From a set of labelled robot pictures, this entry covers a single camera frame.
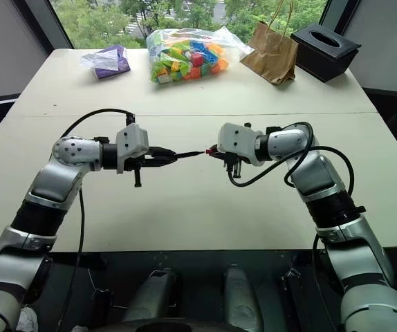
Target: black tissue box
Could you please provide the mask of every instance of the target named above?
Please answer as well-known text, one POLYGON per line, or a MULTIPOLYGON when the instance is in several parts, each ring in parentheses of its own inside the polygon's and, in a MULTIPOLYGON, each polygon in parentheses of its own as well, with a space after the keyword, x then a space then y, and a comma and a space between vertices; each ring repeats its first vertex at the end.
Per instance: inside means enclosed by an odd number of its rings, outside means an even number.
POLYGON ((322 82, 344 73, 361 46, 319 24, 290 37, 299 44, 296 64, 322 82))

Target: green foliage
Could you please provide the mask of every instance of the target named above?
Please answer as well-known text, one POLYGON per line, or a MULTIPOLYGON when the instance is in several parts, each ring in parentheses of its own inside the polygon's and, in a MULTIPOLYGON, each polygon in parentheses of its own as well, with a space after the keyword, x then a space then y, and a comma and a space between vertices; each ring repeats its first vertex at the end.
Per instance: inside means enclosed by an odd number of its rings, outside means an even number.
MULTIPOLYGON (((269 22, 279 0, 225 0, 225 24, 248 42, 257 22, 269 22)), ((318 22, 326 0, 285 0, 272 27, 284 32, 289 3, 293 1, 286 34, 318 22)), ((122 44, 145 47, 145 38, 156 29, 199 28, 216 30, 213 21, 216 0, 51 0, 66 33, 76 48, 104 48, 122 44), (126 26, 138 24, 142 39, 131 37, 126 26)))
POLYGON ((147 37, 156 29, 165 28, 215 30, 220 27, 212 21, 215 5, 216 0, 122 0, 120 8, 133 17, 147 37))
POLYGON ((216 0, 193 0, 187 18, 187 27, 203 30, 216 30, 219 28, 212 19, 214 18, 214 7, 216 0))
POLYGON ((142 47, 125 30, 130 17, 111 2, 105 6, 87 0, 53 0, 51 3, 75 48, 106 48, 114 44, 142 47))
MULTIPOLYGON (((326 0, 293 0, 294 10, 286 28, 290 1, 285 0, 272 24, 277 32, 284 32, 286 29, 286 35, 318 22, 326 5, 326 0)), ((228 29, 247 43, 259 20, 270 22, 277 3, 278 0, 225 0, 228 29)))

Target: small red object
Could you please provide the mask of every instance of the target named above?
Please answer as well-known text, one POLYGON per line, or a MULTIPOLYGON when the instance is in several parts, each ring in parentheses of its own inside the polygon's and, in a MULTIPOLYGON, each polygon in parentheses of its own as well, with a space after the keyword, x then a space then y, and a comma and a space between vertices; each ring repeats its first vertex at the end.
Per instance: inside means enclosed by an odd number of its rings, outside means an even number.
POLYGON ((204 63, 203 55, 201 53, 192 53, 191 54, 191 62, 192 66, 199 67, 204 63))
POLYGON ((192 78, 200 78, 201 77, 201 69, 197 67, 191 68, 191 76, 192 78))
POLYGON ((218 63, 211 67, 211 73, 217 74, 219 72, 220 72, 220 66, 218 63))

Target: plastic bag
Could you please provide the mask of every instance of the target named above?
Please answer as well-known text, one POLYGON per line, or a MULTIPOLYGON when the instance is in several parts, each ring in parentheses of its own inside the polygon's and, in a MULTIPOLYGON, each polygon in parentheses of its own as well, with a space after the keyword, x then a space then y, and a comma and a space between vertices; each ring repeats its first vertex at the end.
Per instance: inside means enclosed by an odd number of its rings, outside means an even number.
POLYGON ((97 78, 112 76, 129 71, 127 49, 122 45, 112 45, 96 53, 85 54, 80 58, 81 66, 92 68, 97 78))
POLYGON ((156 30, 146 39, 151 81, 191 80, 224 71, 253 51, 226 27, 156 30))

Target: orange toy block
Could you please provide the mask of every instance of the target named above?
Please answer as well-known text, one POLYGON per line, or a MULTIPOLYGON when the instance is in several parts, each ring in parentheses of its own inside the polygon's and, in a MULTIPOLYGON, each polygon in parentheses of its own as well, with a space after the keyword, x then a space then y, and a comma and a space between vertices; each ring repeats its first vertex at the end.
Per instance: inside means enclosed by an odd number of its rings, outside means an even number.
POLYGON ((215 52, 215 53, 217 53, 218 55, 222 55, 224 52, 225 52, 225 50, 223 50, 219 45, 217 45, 217 44, 210 44, 208 47, 207 47, 207 49, 208 50, 211 50, 211 51, 213 51, 213 52, 215 52))
POLYGON ((219 65, 221 71, 224 71, 229 66, 229 62, 227 62, 225 59, 219 59, 217 64, 219 65))
POLYGON ((173 61, 172 62, 172 66, 171 66, 171 70, 172 71, 178 71, 180 68, 180 62, 178 61, 173 61))
POLYGON ((214 66, 211 67, 211 73, 217 74, 220 72, 220 66, 219 64, 215 64, 214 66))
POLYGON ((160 69, 160 71, 157 73, 157 76, 164 75, 164 74, 168 74, 168 70, 166 69, 165 66, 163 66, 163 67, 160 69))
POLYGON ((192 67, 191 76, 192 76, 192 78, 200 78, 201 77, 200 67, 192 67))

